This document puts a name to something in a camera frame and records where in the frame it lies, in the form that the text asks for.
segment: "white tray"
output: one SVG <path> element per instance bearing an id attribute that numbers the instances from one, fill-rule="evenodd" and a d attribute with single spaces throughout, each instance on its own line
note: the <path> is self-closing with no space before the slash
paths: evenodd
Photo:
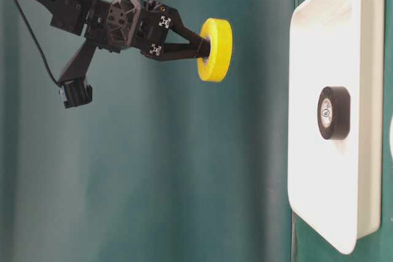
<path id="1" fill-rule="evenodd" d="M 338 251 L 376 231 L 381 208 L 384 0 L 306 0 L 290 25 L 288 194 Z M 351 129 L 322 138 L 322 89 L 346 87 Z"/>

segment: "wire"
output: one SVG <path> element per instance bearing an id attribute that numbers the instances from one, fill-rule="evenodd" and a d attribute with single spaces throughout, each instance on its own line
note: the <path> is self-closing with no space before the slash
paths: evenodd
<path id="1" fill-rule="evenodd" d="M 52 74 L 52 72 L 51 72 L 51 70 L 50 70 L 50 68 L 49 68 L 49 65 L 48 65 L 47 59 L 46 59 L 46 57 L 45 57 L 45 54 L 44 54 L 44 52 L 42 51 L 42 48 L 41 48 L 41 46 L 40 46 L 40 44 L 39 44 L 39 42 L 38 42 L 38 40 L 37 40 L 37 38 L 36 38 L 36 35 L 34 34 L 33 29 L 31 29 L 30 24 L 29 24 L 29 21 L 27 20 L 26 15 L 23 13 L 23 10 L 22 10 L 22 8 L 21 8 L 20 5 L 19 5 L 18 0 L 14 0 L 14 3 L 15 3 L 15 5 L 17 6 L 17 9 L 19 10 L 19 13 L 20 13 L 20 15 L 21 15 L 23 21 L 25 22 L 25 25 L 26 25 L 26 27 L 27 27 L 27 29 L 28 29 L 30 35 L 31 35 L 31 38 L 33 38 L 33 41 L 34 41 L 34 43 L 36 44 L 36 47 L 37 47 L 37 49 L 38 49 L 38 51 L 39 51 L 39 53 L 40 53 L 40 55 L 41 55 L 41 58 L 42 58 L 42 60 L 43 60 L 43 62 L 44 62 L 45 69 L 47 70 L 47 73 L 48 73 L 50 79 L 53 81 L 54 84 L 56 84 L 56 86 L 59 87 L 60 85 L 59 85 L 59 83 L 56 81 L 56 79 L 54 78 L 54 76 L 53 76 L 53 74 Z"/>

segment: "teal curtain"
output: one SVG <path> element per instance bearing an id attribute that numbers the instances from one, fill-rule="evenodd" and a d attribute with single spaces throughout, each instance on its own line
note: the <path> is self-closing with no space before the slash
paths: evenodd
<path id="1" fill-rule="evenodd" d="M 230 20 L 233 61 L 98 51 L 93 103 L 65 110 L 0 0 L 1 261 L 289 261 L 287 79 L 294 0 L 160 0 L 199 31 Z M 20 0 L 57 76 L 82 44 Z"/>
<path id="2" fill-rule="evenodd" d="M 294 262 L 386 262 L 393 261 L 393 189 L 392 156 L 389 147 L 389 129 L 392 119 L 392 0 L 386 0 L 385 16 L 385 80 L 383 120 L 383 172 L 381 227 L 376 233 L 358 240 L 355 251 L 349 255 L 338 253 L 300 218 L 295 219 Z"/>

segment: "yellow tape roll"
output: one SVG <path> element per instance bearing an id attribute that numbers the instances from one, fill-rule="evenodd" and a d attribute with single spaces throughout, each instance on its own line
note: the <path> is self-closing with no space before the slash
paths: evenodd
<path id="1" fill-rule="evenodd" d="M 201 37 L 210 41 L 208 58 L 198 59 L 198 73 L 203 81 L 221 82 L 227 75 L 232 57 L 232 28 L 228 21 L 209 18 Z"/>

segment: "black tape roll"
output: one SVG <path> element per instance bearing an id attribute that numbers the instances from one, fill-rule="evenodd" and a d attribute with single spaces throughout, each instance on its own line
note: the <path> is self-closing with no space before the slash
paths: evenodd
<path id="1" fill-rule="evenodd" d="M 349 133 L 351 96 L 345 87 L 325 87 L 318 102 L 318 127 L 324 139 L 344 139 Z"/>

